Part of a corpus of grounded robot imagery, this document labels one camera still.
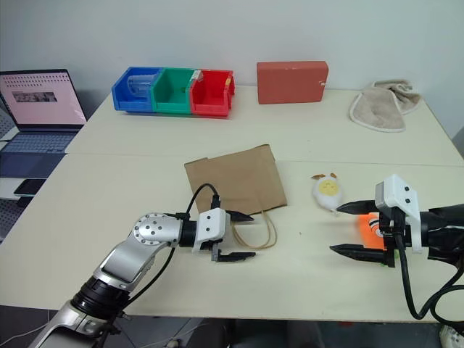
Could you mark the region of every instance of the laptop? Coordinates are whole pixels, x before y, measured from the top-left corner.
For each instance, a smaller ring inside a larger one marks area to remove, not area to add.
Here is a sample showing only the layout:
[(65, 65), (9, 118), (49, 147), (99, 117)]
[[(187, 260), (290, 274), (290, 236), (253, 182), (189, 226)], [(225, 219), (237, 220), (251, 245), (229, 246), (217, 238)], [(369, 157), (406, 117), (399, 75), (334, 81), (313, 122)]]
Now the laptop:
[(68, 71), (0, 72), (0, 97), (19, 130), (0, 151), (0, 177), (48, 178), (86, 123)]

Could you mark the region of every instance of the blue plastic bin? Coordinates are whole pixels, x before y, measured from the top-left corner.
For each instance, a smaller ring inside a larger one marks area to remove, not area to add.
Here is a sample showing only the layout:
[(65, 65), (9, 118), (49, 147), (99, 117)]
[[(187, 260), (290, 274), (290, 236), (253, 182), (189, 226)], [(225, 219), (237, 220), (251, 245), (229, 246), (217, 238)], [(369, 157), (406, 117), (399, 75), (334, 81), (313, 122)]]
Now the blue plastic bin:
[(132, 75), (157, 75), (154, 78), (156, 81), (162, 70), (162, 67), (129, 67), (111, 88), (115, 109), (127, 112), (153, 112), (149, 90), (145, 97), (135, 97), (129, 91), (128, 77)]

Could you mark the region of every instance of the orange object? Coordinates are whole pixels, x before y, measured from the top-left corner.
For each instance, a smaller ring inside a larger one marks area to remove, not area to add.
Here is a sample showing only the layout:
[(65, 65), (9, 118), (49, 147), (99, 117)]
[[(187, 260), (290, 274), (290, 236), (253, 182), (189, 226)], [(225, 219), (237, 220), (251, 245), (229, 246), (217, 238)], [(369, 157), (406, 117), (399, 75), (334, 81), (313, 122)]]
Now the orange object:
[(359, 215), (357, 222), (361, 232), (362, 243), (366, 248), (386, 250), (384, 238), (378, 227), (377, 214)]
[(257, 63), (260, 104), (320, 102), (326, 86), (326, 62)]

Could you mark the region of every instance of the storage bin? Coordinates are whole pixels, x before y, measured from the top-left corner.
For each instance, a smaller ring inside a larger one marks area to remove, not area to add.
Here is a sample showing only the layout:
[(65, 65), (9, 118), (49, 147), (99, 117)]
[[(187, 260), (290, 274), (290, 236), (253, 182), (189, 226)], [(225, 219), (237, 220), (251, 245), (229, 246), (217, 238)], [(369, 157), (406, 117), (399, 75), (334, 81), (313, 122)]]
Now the storage bin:
[(152, 86), (153, 111), (191, 114), (189, 89), (195, 69), (166, 67)]
[(127, 112), (153, 112), (150, 90), (147, 90), (144, 97), (135, 96), (129, 91), (128, 78), (132, 75), (156, 75), (156, 82), (162, 70), (161, 67), (129, 67), (111, 88), (115, 109)]
[(191, 111), (196, 115), (225, 117), (234, 93), (232, 71), (203, 69), (190, 88)]

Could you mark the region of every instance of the dish towel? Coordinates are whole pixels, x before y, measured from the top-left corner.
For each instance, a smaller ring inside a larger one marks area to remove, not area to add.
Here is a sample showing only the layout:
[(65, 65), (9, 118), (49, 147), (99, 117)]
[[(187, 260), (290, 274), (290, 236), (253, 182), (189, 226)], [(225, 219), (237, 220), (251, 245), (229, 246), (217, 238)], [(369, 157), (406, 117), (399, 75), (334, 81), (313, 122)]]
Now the dish towel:
[(403, 115), (414, 111), (420, 100), (408, 80), (377, 81), (356, 96), (349, 118), (375, 131), (402, 132)]

